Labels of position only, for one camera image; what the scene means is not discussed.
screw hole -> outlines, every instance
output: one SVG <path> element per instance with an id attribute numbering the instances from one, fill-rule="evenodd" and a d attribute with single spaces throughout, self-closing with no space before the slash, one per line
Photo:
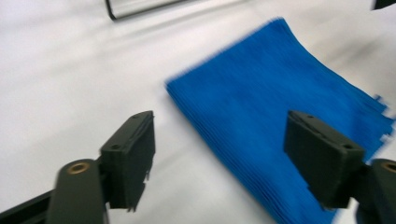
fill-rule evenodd
<path id="1" fill-rule="evenodd" d="M 90 165 L 87 162 L 78 162 L 71 165 L 67 169 L 67 173 L 69 173 L 70 175 L 76 175 L 88 170 L 88 168 L 90 168 Z"/>
<path id="2" fill-rule="evenodd" d="M 120 148 L 120 145 L 117 145 L 117 144 L 111 146 L 111 149 L 119 149 L 119 148 Z"/>

folded towel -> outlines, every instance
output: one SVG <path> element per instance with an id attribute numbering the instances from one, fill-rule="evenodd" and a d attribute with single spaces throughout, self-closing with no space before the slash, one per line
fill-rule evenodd
<path id="1" fill-rule="evenodd" d="M 288 110 L 324 120 L 367 150 L 391 134 L 385 105 L 313 57 L 276 19 L 167 82 L 179 109 L 278 223 L 330 223 L 283 151 Z"/>

blue towel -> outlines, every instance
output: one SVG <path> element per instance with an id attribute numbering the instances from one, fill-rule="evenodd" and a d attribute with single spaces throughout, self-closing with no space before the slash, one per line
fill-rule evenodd
<path id="1" fill-rule="evenodd" d="M 313 57 L 283 19 L 167 82 L 178 108 L 278 223 L 330 223 L 283 151 L 288 110 L 314 115 L 367 150 L 391 134 L 386 106 Z"/>

white table surface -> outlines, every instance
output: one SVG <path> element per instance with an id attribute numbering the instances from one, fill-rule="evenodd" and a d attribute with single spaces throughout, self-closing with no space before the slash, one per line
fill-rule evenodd
<path id="1" fill-rule="evenodd" d="M 0 1 L 0 212 L 52 189 L 62 166 L 96 159 L 125 120 L 153 110 L 150 181 L 137 212 L 111 210 L 111 223 L 275 223 L 176 109 L 164 82 L 284 17 L 313 55 L 383 96 L 394 115 L 396 6 L 371 11 L 372 3 L 206 0 L 114 23 L 104 1 Z M 396 160 L 395 141 L 377 156 Z M 355 223 L 354 209 L 335 222 Z"/>

black bracket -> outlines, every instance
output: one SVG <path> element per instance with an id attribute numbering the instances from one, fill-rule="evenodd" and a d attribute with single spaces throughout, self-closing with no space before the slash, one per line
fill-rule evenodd
<path id="1" fill-rule="evenodd" d="M 119 15 L 119 16 L 114 15 L 113 7 L 112 7 L 110 0 L 105 0 L 105 3 L 106 3 L 107 14 L 110 17 L 110 19 L 113 21 L 118 21 L 118 20 L 122 20 L 122 19 L 126 19 L 126 18 L 132 18 L 134 16 L 140 16 L 140 15 L 143 15 L 146 13 L 153 12 L 155 10 L 164 9 L 166 7 L 172 7 L 172 6 L 179 5 L 179 4 L 185 3 L 185 2 L 190 2 L 190 1 L 195 1 L 195 0 L 175 0 L 175 1 L 171 1 L 171 2 L 165 2 L 165 3 L 159 4 L 154 7 L 144 8 L 141 10 L 137 10 L 135 12 L 126 13 L 126 14 Z"/>

